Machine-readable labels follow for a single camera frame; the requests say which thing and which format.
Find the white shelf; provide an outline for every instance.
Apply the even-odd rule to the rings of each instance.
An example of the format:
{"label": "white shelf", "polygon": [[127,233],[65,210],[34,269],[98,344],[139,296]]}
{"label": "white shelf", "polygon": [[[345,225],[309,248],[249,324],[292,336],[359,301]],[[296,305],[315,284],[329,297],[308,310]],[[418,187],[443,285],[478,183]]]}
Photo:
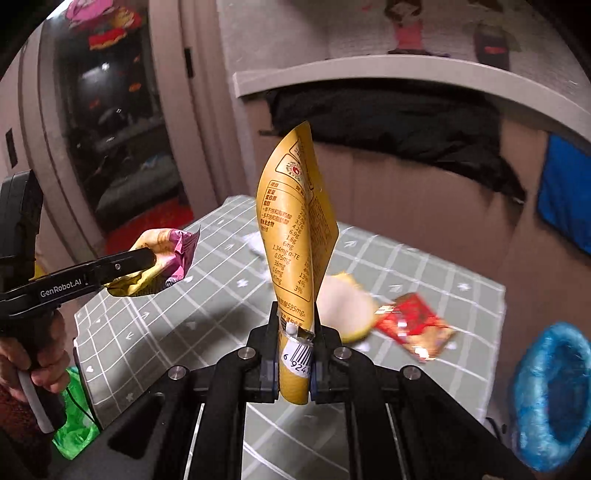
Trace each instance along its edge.
{"label": "white shelf", "polygon": [[239,98],[299,83],[360,78],[425,80],[479,90],[535,110],[591,143],[591,113],[573,101],[533,80],[464,60],[424,55],[345,57],[286,69],[236,72],[233,86]]}

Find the screw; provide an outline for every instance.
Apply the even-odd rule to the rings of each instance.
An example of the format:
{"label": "screw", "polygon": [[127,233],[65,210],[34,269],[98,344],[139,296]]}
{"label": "screw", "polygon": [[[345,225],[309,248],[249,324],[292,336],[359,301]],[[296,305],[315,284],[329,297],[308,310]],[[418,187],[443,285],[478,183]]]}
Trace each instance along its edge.
{"label": "screw", "polygon": [[402,374],[409,380],[417,380],[421,378],[421,371],[414,365],[406,367],[404,370],[402,370]]}
{"label": "screw", "polygon": [[180,365],[175,365],[168,370],[168,377],[170,380],[180,380],[187,374],[187,369]]}
{"label": "screw", "polygon": [[238,350],[238,357],[242,358],[243,360],[250,360],[252,357],[256,355],[256,350],[249,346],[243,346]]}
{"label": "screw", "polygon": [[339,360],[348,360],[349,358],[351,358],[351,355],[353,355],[353,353],[347,347],[340,346],[338,348],[335,348],[333,355]]}

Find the checkered tablecloth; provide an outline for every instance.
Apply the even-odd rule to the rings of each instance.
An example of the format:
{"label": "checkered tablecloth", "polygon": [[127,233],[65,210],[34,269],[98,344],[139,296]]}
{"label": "checkered tablecloth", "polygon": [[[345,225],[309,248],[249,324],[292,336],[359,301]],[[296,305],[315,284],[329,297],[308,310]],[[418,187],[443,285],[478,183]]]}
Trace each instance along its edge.
{"label": "checkered tablecloth", "polygon": [[[214,364],[268,321],[275,294],[265,281],[267,265],[243,240],[258,231],[254,199],[231,197],[188,230],[199,226],[193,266],[183,281],[135,299],[117,299],[103,290],[76,313],[80,371],[104,426],[170,366]],[[494,379],[505,288],[393,240],[343,224],[339,229],[329,274],[352,274],[385,303],[417,291],[459,331],[441,357],[420,367],[482,421]],[[378,331],[357,348],[385,367],[416,364]],[[242,477],[348,478],[342,406],[297,407],[282,398],[273,405],[248,405]]]}

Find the yellow snack wrapper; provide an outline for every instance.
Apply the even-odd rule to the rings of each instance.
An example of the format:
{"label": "yellow snack wrapper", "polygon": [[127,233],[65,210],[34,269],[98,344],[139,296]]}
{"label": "yellow snack wrapper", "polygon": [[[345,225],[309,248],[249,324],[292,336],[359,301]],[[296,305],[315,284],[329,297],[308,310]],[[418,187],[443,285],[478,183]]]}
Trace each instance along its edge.
{"label": "yellow snack wrapper", "polygon": [[256,193],[256,216],[279,305],[279,390],[308,403],[314,303],[339,236],[304,122],[277,145]]}
{"label": "yellow snack wrapper", "polygon": [[153,267],[117,278],[105,285],[114,297],[155,295],[182,280],[195,255],[199,232],[189,233],[176,228],[146,230],[129,249],[148,247],[156,255]]}

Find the barcode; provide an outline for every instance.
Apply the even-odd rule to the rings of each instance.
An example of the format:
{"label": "barcode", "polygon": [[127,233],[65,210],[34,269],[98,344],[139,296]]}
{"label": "barcode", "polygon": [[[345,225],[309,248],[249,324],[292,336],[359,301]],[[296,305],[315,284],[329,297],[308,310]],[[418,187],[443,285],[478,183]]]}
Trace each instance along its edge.
{"label": "barcode", "polygon": [[312,348],[307,345],[299,344],[293,352],[290,360],[301,365],[307,365],[312,354]]}

